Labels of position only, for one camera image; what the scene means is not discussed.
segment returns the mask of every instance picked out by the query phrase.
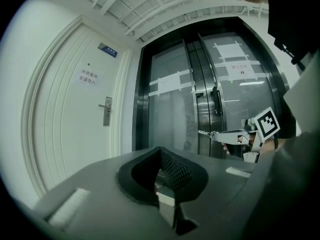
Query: elevator door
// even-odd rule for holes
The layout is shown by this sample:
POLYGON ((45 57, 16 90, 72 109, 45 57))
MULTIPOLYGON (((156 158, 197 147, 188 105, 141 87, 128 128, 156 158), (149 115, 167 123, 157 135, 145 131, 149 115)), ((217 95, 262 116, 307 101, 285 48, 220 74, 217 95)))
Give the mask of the elevator door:
POLYGON ((149 83, 148 146, 198 153, 198 117, 185 47, 152 57, 149 83))
POLYGON ((184 42, 152 56, 148 100, 148 146, 164 146, 218 157, 222 146, 198 130, 222 130, 215 114, 216 86, 199 41, 184 42))
POLYGON ((243 128, 246 119, 268 107, 276 112, 272 76, 242 37, 227 32, 209 35, 202 40, 223 94, 221 102, 226 131, 243 128))

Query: ceiling light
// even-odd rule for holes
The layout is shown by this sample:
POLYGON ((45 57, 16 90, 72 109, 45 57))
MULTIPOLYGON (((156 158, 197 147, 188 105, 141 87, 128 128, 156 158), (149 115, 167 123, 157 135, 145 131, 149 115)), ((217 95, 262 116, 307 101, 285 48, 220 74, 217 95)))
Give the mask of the ceiling light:
POLYGON ((240 86, 251 86, 251 85, 262 85, 265 81, 260 82, 242 82, 239 85, 240 86))

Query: white wall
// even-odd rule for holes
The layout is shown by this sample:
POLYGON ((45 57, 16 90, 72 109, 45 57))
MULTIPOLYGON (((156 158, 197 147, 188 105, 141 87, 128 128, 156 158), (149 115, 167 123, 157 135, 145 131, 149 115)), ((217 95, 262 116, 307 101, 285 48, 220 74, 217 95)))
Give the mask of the white wall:
MULTIPOLYGON (((84 22, 89 27, 94 27, 125 49, 134 50, 132 75, 134 64, 139 61, 141 45, 125 36, 112 16, 102 16, 94 11, 87 0, 27 0, 14 16, 0 43, 0 176, 9 193, 29 207, 33 207, 39 197, 33 188, 22 151, 24 96, 47 47, 80 15, 85 16, 84 22)), ((127 81, 131 86, 131 80, 127 78, 127 81)))
POLYGON ((35 204, 38 195, 22 152, 21 116, 25 92, 47 47, 77 17, 46 0, 27 0, 0 44, 0 175, 9 193, 29 207, 35 204))

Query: black mesh cover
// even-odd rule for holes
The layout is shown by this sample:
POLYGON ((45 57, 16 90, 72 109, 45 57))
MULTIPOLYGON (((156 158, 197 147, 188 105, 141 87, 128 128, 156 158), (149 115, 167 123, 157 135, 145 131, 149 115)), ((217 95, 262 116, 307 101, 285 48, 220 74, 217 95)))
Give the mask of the black mesh cover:
POLYGON ((157 206, 155 181, 160 169, 174 191, 176 204, 196 199, 208 183, 208 173, 202 166, 165 147, 156 147, 122 165, 117 183, 135 202, 157 206))

